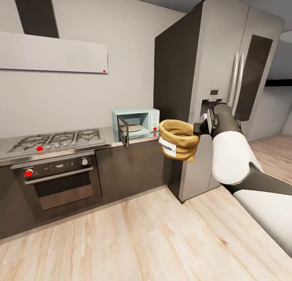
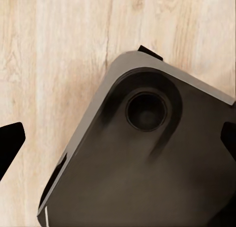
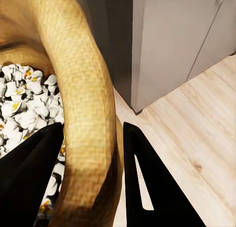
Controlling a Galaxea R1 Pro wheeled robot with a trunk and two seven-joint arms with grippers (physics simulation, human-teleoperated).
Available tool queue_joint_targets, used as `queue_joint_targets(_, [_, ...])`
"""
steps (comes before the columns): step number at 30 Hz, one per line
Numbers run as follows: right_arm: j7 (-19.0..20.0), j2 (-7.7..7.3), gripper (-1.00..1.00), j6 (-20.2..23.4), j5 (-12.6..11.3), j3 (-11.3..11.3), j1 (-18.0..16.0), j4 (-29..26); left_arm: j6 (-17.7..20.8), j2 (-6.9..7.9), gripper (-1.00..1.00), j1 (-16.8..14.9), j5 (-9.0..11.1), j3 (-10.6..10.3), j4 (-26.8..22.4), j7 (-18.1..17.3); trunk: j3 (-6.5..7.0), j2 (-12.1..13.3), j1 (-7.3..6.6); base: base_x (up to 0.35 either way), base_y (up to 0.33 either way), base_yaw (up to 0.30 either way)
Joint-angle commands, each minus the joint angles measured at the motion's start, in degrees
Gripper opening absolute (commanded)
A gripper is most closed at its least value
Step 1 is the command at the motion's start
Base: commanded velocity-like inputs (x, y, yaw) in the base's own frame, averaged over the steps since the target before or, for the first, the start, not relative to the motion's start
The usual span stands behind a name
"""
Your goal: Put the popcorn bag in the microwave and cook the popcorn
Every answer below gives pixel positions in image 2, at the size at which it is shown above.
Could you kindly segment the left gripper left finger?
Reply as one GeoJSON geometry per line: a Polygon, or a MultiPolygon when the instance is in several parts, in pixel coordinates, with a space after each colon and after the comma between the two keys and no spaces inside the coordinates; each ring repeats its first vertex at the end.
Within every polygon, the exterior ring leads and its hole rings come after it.
{"type": "Polygon", "coordinates": [[[26,140],[22,122],[0,127],[0,181],[26,140]]]}

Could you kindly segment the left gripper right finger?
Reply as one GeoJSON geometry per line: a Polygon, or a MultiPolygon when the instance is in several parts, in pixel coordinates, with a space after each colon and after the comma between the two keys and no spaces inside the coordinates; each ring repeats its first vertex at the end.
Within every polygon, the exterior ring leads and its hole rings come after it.
{"type": "Polygon", "coordinates": [[[236,161],[236,124],[225,122],[220,139],[236,161]]]}

